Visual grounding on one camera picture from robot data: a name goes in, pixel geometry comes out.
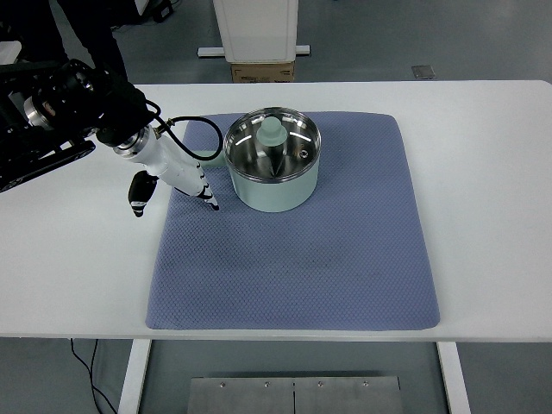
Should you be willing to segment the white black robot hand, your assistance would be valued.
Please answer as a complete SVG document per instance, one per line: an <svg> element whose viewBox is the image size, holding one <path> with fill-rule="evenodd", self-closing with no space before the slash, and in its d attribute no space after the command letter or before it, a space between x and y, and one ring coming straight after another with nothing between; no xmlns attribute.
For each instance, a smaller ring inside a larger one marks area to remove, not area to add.
<svg viewBox="0 0 552 414"><path fill-rule="evenodd" d="M135 216L143 216L160 180L186 196L203 200L213 210L219 209L199 161L171 138L136 135L132 141L115 147L114 152L125 160L144 166L129 187L128 200Z"/></svg>

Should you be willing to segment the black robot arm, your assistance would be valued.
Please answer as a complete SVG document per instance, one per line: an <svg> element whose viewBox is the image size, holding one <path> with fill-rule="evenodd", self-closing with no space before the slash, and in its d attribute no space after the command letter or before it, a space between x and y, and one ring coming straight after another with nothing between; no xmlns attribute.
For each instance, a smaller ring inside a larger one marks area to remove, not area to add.
<svg viewBox="0 0 552 414"><path fill-rule="evenodd" d="M117 147L160 113L110 66L80 60L1 67L1 189L10 190L95 149Z"/></svg>

